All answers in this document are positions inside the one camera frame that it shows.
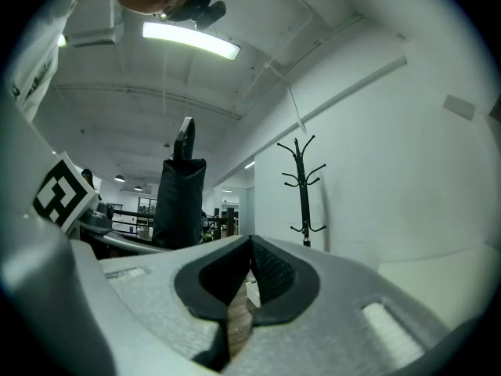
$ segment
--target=white ceiling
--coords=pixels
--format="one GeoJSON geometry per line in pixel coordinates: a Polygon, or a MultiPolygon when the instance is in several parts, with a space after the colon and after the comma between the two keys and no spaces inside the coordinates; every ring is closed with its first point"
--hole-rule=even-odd
{"type": "Polygon", "coordinates": [[[264,63],[286,73],[355,15],[346,0],[223,1],[228,13],[207,33],[239,45],[235,61],[145,39],[142,24],[155,19],[130,12],[117,45],[59,50],[52,101],[71,106],[126,177],[160,179],[163,145],[174,142],[186,116],[196,120],[196,154],[213,154],[250,110],[266,110],[258,103],[279,79],[264,63]]]}

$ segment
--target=floor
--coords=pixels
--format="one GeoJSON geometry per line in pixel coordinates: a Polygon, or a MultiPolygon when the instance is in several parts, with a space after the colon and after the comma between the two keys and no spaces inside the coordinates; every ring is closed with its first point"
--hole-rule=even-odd
{"type": "Polygon", "coordinates": [[[247,298],[245,283],[228,307],[228,346],[231,358],[236,356],[251,336],[252,317],[258,308],[247,298]]]}

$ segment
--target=ceiling light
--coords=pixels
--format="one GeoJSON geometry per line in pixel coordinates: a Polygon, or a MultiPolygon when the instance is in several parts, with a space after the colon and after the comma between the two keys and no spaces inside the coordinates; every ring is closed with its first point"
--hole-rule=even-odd
{"type": "Polygon", "coordinates": [[[207,50],[230,60],[234,60],[240,51],[239,46],[210,36],[209,34],[165,23],[145,22],[142,26],[142,36],[145,38],[184,43],[185,45],[207,50]]]}
{"type": "Polygon", "coordinates": [[[63,34],[61,34],[61,35],[59,36],[59,39],[58,39],[58,41],[57,41],[57,45],[58,45],[59,47],[64,47],[64,46],[66,46],[66,37],[65,37],[63,34]]]}

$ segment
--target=black coat rack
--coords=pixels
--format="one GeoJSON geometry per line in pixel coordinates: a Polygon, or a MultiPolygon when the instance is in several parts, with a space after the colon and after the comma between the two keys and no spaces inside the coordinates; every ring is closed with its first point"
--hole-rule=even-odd
{"type": "Polygon", "coordinates": [[[277,143],[278,146],[289,150],[292,153],[292,156],[294,157],[294,160],[296,161],[296,167],[297,167],[297,177],[292,174],[287,174],[283,172],[282,174],[292,177],[296,180],[297,184],[296,185],[290,185],[289,183],[285,183],[287,186],[292,186],[293,188],[296,188],[299,186],[299,194],[301,196],[301,214],[302,214],[302,225],[303,228],[298,230],[294,227],[291,227],[292,230],[297,231],[298,233],[303,233],[305,238],[303,239],[303,245],[305,247],[311,247],[312,243],[310,241],[310,230],[313,233],[318,233],[319,231],[322,231],[326,229],[327,227],[324,226],[318,230],[314,230],[312,228],[312,221],[310,219],[310,202],[308,199],[308,186],[311,186],[318,181],[320,181],[320,178],[317,178],[315,181],[312,181],[311,183],[308,182],[309,178],[312,176],[314,172],[317,172],[321,168],[327,167],[326,164],[323,166],[320,166],[313,170],[311,173],[308,174],[308,177],[305,175],[305,163],[303,162],[303,159],[305,158],[305,150],[310,144],[310,142],[315,138],[315,136],[312,136],[312,138],[308,141],[302,152],[299,149],[299,142],[297,139],[294,139],[294,143],[296,145],[296,153],[292,151],[292,149],[289,149],[287,146],[282,145],[281,143],[277,143]]]}

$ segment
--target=fluorescent light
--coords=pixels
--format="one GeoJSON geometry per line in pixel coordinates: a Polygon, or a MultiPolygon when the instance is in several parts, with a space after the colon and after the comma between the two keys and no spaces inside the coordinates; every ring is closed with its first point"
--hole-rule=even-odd
{"type": "Polygon", "coordinates": [[[210,36],[209,34],[165,23],[145,22],[142,26],[142,36],[145,38],[184,43],[185,45],[207,50],[230,60],[234,60],[240,51],[239,46],[210,36]]]}
{"type": "Polygon", "coordinates": [[[64,37],[64,35],[63,35],[63,34],[61,34],[61,35],[59,36],[59,39],[58,39],[58,41],[57,41],[57,45],[58,45],[59,47],[64,47],[64,46],[66,46],[66,38],[64,37]]]}

